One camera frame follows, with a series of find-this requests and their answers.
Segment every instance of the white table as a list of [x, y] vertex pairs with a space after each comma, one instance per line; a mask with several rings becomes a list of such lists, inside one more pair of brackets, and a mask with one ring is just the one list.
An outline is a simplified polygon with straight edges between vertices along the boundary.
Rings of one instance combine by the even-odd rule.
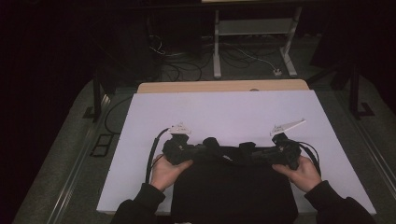
[[[263, 83], [258, 80], [254, 82], [258, 86]], [[223, 84], [227, 83], [232, 83], [236, 88], [239, 86], [238, 81]], [[222, 146], [238, 146], [239, 143], [252, 141], [258, 147], [265, 147], [273, 145], [269, 132], [274, 125], [306, 119], [306, 123], [287, 132], [288, 138], [315, 147], [320, 156], [323, 179], [329, 180], [342, 197], [353, 197], [369, 213], [375, 214], [314, 91], [183, 92], [186, 90], [176, 85], [174, 91], [177, 89], [181, 91], [137, 93], [134, 96], [97, 206], [99, 212], [112, 214], [121, 202], [134, 198], [145, 181], [152, 142], [165, 128], [182, 121], [192, 130], [189, 144], [193, 145], [212, 136]], [[162, 152], [163, 143], [170, 137], [169, 133], [162, 136], [156, 154]], [[299, 213], [316, 212], [300, 190], [294, 185], [292, 190]], [[158, 214], [170, 212], [173, 188], [167, 189], [164, 194], [166, 199], [160, 204]]]

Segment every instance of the table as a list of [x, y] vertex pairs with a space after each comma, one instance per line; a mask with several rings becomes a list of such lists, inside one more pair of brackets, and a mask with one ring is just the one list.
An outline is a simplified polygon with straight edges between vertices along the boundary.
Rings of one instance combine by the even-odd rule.
[[[223, 146], [246, 141], [271, 146], [269, 132], [274, 125], [301, 118], [306, 123], [288, 131], [288, 137], [314, 146], [323, 179], [329, 180], [342, 197], [355, 198], [374, 214], [318, 97], [302, 80], [142, 84], [131, 102], [97, 210], [112, 214], [122, 201], [137, 194], [145, 179], [153, 139], [166, 127], [183, 121], [192, 130], [189, 144], [193, 145], [214, 136]], [[169, 138], [163, 135], [156, 154]], [[294, 185], [292, 190], [300, 213], [316, 211]], [[172, 193], [172, 187], [164, 192], [166, 199], [157, 214], [169, 214]]]

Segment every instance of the sleeve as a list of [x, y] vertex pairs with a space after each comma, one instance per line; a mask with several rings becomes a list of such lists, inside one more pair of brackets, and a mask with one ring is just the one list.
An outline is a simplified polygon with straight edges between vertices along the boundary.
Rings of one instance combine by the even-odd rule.
[[133, 201], [126, 200], [120, 204], [111, 224], [154, 224], [157, 222], [155, 212], [164, 199], [165, 195], [162, 192], [150, 184], [142, 184]]
[[373, 217], [353, 198], [342, 198], [323, 181], [305, 194], [305, 198], [318, 210], [317, 223], [373, 224]]

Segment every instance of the white cable connector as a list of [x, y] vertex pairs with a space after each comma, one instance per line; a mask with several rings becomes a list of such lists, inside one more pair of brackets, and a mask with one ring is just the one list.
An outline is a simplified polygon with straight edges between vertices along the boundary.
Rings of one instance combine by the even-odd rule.
[[276, 77], [282, 76], [282, 71], [280, 71], [279, 68], [274, 69], [274, 70], [273, 70], [273, 73], [274, 73], [274, 75], [275, 75]]
[[180, 122], [179, 124], [172, 126], [172, 128], [169, 129], [169, 133], [176, 133], [176, 134], [189, 134], [191, 133], [191, 130], [186, 128], [184, 126], [183, 122]]

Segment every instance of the person's right hand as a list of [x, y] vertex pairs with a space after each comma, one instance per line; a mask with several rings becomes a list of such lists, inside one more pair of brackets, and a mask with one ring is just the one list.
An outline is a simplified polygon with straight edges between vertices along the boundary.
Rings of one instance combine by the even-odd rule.
[[297, 170], [291, 170], [288, 166], [274, 164], [274, 170], [287, 176], [289, 180], [300, 190], [307, 193], [309, 190], [318, 185], [322, 180], [317, 169], [307, 157], [300, 156], [298, 159], [299, 167]]

